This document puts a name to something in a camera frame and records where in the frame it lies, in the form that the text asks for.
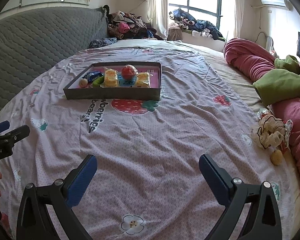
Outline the brown walnut ball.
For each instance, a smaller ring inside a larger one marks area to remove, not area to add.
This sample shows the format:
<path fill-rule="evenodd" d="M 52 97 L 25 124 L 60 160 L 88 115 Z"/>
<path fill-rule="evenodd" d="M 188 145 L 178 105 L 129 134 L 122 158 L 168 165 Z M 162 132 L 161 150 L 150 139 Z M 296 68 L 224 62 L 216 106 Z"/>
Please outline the brown walnut ball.
<path fill-rule="evenodd" d="M 80 79 L 80 81 L 79 81 L 79 87 L 81 87 L 81 88 L 85 88 L 85 87 L 87 87 L 88 86 L 88 80 L 87 79 L 84 79 L 84 78 L 82 78 L 82 79 Z"/>

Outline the blue cookie packet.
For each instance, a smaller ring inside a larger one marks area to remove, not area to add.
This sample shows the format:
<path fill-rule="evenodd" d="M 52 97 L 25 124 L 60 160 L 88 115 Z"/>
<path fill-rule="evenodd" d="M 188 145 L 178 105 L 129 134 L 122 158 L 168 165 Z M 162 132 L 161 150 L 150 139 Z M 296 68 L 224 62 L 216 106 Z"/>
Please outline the blue cookie packet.
<path fill-rule="evenodd" d="M 88 83 L 92 83 L 100 77 L 103 77 L 104 74 L 101 71 L 94 70 L 91 72 L 87 72 L 82 79 L 86 79 Z"/>

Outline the yellow rice cracker packet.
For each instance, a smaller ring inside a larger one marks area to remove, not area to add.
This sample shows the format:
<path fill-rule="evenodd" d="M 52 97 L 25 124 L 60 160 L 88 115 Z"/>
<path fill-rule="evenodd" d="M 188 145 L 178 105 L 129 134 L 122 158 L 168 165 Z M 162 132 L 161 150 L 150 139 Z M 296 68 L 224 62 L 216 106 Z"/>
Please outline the yellow rice cracker packet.
<path fill-rule="evenodd" d="M 104 69 L 104 86 L 105 87 L 118 87 L 119 79 L 117 70 L 105 68 Z"/>

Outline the red egg toy packet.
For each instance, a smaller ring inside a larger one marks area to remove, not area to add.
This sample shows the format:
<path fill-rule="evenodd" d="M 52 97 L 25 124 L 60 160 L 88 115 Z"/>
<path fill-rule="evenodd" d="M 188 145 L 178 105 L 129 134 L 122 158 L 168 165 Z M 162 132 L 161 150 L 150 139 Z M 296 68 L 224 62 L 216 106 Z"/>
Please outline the red egg toy packet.
<path fill-rule="evenodd" d="M 137 74 L 138 70 L 131 64 L 127 64 L 121 69 L 121 76 L 125 80 L 132 80 Z"/>

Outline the grey quilted headboard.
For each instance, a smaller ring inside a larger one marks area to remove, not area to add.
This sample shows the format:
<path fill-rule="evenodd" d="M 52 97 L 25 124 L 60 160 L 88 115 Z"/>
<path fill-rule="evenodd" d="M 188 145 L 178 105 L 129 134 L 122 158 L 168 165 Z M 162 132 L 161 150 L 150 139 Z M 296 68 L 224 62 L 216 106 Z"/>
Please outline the grey quilted headboard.
<path fill-rule="evenodd" d="M 106 38 L 103 7 L 50 7 L 0 20 L 0 111 L 55 64 Z"/>

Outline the small shiny snack packet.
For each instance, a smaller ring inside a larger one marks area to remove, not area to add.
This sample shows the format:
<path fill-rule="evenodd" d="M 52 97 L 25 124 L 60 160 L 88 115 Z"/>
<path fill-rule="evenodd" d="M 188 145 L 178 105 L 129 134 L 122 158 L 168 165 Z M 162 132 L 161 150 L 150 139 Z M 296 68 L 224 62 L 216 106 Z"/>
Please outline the small shiny snack packet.
<path fill-rule="evenodd" d="M 258 116 L 259 120 L 261 120 L 262 118 L 264 118 L 266 115 L 272 115 L 272 112 L 269 109 L 267 109 L 267 108 L 261 108 L 257 112 L 257 116 Z"/>

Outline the pink workbook in tray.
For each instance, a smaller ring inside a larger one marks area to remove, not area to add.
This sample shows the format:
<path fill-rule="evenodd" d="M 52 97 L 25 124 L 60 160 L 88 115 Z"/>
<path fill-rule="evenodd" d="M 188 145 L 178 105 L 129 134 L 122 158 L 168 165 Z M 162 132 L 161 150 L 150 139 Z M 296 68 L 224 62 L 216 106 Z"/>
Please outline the pink workbook in tray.
<path fill-rule="evenodd" d="M 159 88 L 160 71 L 158 68 L 136 68 L 131 64 L 123 67 L 103 67 L 94 70 L 85 78 L 93 88 Z"/>

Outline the dark cardboard tray box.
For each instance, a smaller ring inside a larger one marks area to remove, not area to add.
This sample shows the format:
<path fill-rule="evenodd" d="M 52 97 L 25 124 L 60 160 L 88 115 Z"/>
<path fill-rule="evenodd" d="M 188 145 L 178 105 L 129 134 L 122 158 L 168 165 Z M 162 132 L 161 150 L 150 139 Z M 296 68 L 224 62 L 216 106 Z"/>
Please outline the dark cardboard tray box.
<path fill-rule="evenodd" d="M 91 71 L 104 72 L 104 68 L 110 68 L 121 72 L 123 66 L 131 64 L 140 72 L 150 73 L 150 87 L 140 88 L 129 85 L 126 81 L 121 78 L 121 74 L 118 74 L 119 87 L 85 87 L 79 86 L 79 81 L 85 74 Z M 64 88 L 64 94 L 68 100 L 79 100 L 79 99 L 134 99 L 149 101 L 160 100 L 161 93 L 161 76 L 162 67 L 158 62 L 101 62 L 93 63 L 81 71 L 70 83 Z"/>

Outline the dark patterned pillow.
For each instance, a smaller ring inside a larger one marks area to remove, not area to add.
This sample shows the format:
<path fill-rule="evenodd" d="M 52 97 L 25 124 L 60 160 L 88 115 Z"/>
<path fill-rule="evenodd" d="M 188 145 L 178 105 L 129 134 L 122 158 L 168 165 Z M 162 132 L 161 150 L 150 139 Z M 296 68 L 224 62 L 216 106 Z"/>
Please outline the dark patterned pillow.
<path fill-rule="evenodd" d="M 116 42 L 117 42 L 117 38 L 115 37 L 96 39 L 90 42 L 88 49 L 101 48 L 101 47 L 109 46 Z"/>

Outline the pile of clothes by bed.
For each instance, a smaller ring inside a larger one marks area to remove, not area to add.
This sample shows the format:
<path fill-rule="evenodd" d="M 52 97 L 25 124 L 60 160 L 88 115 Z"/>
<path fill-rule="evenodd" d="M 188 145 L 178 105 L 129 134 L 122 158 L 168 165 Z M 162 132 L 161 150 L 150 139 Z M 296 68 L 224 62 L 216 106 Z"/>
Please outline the pile of clothes by bed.
<path fill-rule="evenodd" d="M 108 34 L 118 40 L 155 39 L 163 40 L 150 23 L 134 13 L 117 11 L 107 15 Z"/>

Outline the pink rolled blanket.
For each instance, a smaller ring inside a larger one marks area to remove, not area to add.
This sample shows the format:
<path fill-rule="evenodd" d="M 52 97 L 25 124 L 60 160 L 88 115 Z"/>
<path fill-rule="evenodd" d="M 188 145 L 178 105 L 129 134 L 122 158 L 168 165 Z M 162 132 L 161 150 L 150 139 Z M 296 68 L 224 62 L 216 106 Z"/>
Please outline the pink rolled blanket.
<path fill-rule="evenodd" d="M 229 65 L 252 81 L 263 104 L 271 106 L 277 118 L 293 122 L 289 144 L 300 173 L 300 63 L 291 55 L 278 59 L 242 38 L 227 42 L 223 53 Z"/>

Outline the white curtain left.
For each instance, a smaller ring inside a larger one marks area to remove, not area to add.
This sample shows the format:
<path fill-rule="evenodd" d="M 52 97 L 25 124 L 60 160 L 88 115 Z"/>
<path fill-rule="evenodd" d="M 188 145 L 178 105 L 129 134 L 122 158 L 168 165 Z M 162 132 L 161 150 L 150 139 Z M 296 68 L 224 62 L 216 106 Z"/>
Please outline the white curtain left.
<path fill-rule="evenodd" d="M 168 37 L 168 0 L 146 0 L 147 18 L 159 36 Z"/>

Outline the white curtain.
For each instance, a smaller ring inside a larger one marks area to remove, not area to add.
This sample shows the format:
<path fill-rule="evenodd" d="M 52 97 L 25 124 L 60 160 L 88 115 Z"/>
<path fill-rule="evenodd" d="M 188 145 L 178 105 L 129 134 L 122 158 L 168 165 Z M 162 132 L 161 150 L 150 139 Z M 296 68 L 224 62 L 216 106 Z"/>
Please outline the white curtain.
<path fill-rule="evenodd" d="M 147 18 L 159 36 L 168 37 L 168 0 L 146 0 Z"/>
<path fill-rule="evenodd" d="M 244 17 L 245 0 L 235 0 L 235 28 L 234 37 L 241 37 L 241 30 Z"/>

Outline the white air conditioner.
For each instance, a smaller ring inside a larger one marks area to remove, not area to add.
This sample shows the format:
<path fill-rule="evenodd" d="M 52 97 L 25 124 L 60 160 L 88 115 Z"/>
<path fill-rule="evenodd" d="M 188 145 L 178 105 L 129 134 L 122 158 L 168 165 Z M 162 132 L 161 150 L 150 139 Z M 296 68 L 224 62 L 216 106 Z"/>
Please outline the white air conditioner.
<path fill-rule="evenodd" d="M 287 0 L 261 0 L 261 3 L 269 7 L 279 7 L 281 9 L 290 10 Z"/>

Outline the white curtain right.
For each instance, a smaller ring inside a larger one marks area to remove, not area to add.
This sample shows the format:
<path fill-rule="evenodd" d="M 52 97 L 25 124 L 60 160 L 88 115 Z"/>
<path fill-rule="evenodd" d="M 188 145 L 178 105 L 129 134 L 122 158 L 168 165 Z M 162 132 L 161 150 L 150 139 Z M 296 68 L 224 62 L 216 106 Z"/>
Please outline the white curtain right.
<path fill-rule="evenodd" d="M 245 0 L 235 0 L 235 28 L 234 37 L 241 37 L 241 30 L 244 17 Z"/>

